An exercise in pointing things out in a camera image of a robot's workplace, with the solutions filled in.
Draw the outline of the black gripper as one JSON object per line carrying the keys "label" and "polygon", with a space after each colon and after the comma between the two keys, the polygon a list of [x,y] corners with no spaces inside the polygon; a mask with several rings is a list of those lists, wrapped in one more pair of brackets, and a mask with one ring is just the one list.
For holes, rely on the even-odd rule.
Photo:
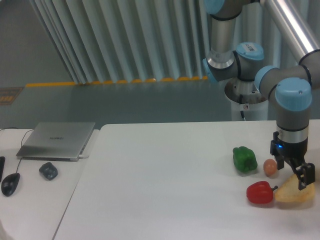
{"label": "black gripper", "polygon": [[279,136],[278,131],[273,133],[273,140],[270,142],[270,154],[275,158],[277,170],[283,169],[285,163],[291,167],[298,178],[298,189],[302,191],[315,182],[315,165],[305,162],[308,139],[291,143],[281,140]]}

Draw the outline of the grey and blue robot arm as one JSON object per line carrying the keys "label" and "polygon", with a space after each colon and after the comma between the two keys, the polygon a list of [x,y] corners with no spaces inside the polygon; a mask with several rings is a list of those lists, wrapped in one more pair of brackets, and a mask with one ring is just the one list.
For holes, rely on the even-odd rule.
{"label": "grey and blue robot arm", "polygon": [[[234,43],[236,22],[250,5],[260,5],[289,48],[294,66],[273,61],[273,42]],[[210,49],[203,66],[212,82],[227,81],[226,96],[240,105],[268,103],[276,112],[270,153],[277,168],[289,165],[304,189],[315,181],[305,161],[312,90],[320,86],[320,42],[290,0],[206,0]]]}

